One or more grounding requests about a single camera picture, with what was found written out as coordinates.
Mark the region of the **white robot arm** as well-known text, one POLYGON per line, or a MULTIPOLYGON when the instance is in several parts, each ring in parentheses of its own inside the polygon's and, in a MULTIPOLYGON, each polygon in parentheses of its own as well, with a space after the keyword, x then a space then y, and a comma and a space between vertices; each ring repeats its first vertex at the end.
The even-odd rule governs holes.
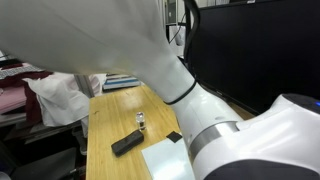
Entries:
POLYGON ((172 51, 156 0, 0 0, 0 48, 41 69, 144 82, 173 109, 196 180, 319 180, 316 99, 281 94, 243 120, 172 51))

